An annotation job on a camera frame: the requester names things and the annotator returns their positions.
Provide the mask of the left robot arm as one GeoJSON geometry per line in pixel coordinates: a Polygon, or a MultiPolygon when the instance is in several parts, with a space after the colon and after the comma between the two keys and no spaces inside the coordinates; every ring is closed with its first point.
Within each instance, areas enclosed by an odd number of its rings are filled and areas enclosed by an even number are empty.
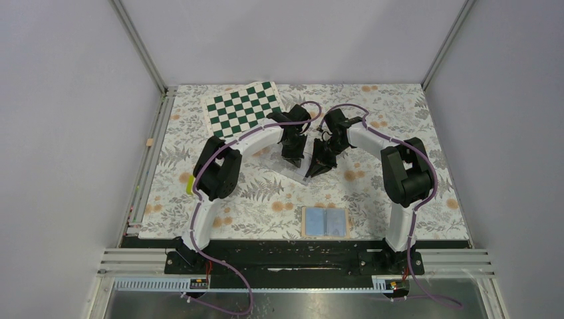
{"type": "Polygon", "coordinates": [[[300,104],[288,112],[272,112],[255,127],[240,136],[222,139],[210,137],[194,168],[192,193],[198,197],[189,226],[181,236],[188,247],[181,256],[181,265],[191,273],[206,266],[206,256],[201,250],[210,242],[215,207],[220,200],[229,197],[237,186],[241,163],[244,158],[272,146],[281,147],[277,158],[282,160],[283,173],[306,179],[305,171],[311,155],[305,152],[311,122],[316,117],[300,104]]]}

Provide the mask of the clear plastic card box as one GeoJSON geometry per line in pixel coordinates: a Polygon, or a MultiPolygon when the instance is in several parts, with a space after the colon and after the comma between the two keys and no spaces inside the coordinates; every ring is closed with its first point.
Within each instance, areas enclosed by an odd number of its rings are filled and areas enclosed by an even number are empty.
{"type": "Polygon", "coordinates": [[[289,163],[282,155],[282,148],[271,148],[267,153],[261,154],[260,162],[266,168],[277,172],[285,177],[288,177],[303,185],[308,185],[311,178],[306,177],[306,172],[311,164],[312,155],[309,152],[304,153],[304,158],[301,160],[299,167],[289,163]]]}

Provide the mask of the beige card holder wallet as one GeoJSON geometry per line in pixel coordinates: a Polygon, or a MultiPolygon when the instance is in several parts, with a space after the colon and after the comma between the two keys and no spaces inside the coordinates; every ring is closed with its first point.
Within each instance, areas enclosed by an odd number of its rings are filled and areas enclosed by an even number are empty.
{"type": "Polygon", "coordinates": [[[349,210],[342,208],[303,207],[301,236],[322,239],[349,239],[349,210]]]}

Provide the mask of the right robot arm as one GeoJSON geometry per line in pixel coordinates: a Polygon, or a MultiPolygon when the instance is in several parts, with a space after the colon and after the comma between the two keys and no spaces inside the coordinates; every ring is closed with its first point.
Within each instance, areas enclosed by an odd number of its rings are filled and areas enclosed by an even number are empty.
{"type": "Polygon", "coordinates": [[[436,194],[436,170],[419,138],[399,140],[371,128],[364,116],[347,118],[340,106],[332,107],[323,123],[330,132],[328,140],[316,139],[307,177],[327,173],[337,166],[337,156],[348,148],[360,148],[381,162],[384,190],[393,203],[390,223],[381,256],[384,270],[399,273],[408,264],[406,254],[416,242],[416,214],[436,194]]]}

